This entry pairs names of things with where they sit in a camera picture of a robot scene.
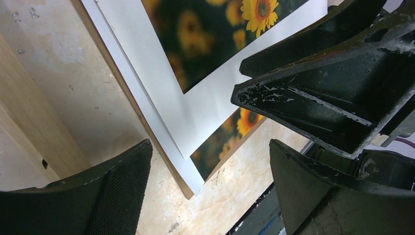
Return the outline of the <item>light wooden picture frame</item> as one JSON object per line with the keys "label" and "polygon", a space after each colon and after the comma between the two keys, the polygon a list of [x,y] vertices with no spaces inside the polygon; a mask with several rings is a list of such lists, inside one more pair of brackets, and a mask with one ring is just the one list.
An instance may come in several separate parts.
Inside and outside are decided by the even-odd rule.
{"label": "light wooden picture frame", "polygon": [[4,37],[0,38],[0,126],[48,181],[92,166]]}

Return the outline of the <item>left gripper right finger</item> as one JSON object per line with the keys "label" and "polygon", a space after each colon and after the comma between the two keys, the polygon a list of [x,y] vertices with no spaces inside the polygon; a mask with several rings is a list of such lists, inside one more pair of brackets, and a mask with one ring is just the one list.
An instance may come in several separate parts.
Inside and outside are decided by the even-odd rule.
{"label": "left gripper right finger", "polygon": [[271,140],[270,165],[289,235],[412,235],[415,161],[364,150],[357,160]]}

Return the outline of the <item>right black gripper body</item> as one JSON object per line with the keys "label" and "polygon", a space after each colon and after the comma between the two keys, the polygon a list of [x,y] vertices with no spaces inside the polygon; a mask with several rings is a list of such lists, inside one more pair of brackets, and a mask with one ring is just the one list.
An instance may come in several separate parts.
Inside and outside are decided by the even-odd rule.
{"label": "right black gripper body", "polygon": [[383,129],[372,140],[371,144],[378,147],[387,147],[397,138],[406,139],[414,132],[415,98],[412,97],[383,127]]}

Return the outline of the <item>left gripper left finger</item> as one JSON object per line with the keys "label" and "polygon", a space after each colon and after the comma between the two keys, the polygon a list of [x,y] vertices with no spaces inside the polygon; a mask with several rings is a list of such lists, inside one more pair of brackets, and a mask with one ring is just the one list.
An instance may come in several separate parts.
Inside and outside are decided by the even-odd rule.
{"label": "left gripper left finger", "polygon": [[133,235],[149,178],[153,147],[125,152],[43,188],[0,193],[3,235]]}

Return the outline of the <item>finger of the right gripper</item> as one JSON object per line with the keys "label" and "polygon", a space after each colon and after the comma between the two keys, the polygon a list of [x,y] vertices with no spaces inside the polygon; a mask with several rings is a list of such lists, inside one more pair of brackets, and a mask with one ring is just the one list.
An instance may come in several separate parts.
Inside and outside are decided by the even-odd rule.
{"label": "finger of the right gripper", "polygon": [[258,77],[338,45],[370,27],[386,0],[345,0],[326,16],[242,60],[239,71]]}
{"label": "finger of the right gripper", "polygon": [[236,85],[231,102],[354,159],[378,134],[414,125],[415,23],[381,20]]}

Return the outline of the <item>sunflower photo print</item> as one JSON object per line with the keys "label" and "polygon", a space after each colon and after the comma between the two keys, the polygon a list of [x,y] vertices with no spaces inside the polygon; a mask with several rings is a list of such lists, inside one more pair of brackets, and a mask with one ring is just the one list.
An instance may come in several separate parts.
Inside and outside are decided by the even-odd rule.
{"label": "sunflower photo print", "polygon": [[228,152],[262,119],[262,115],[244,108],[238,108],[227,118],[190,156],[201,177],[207,180]]}

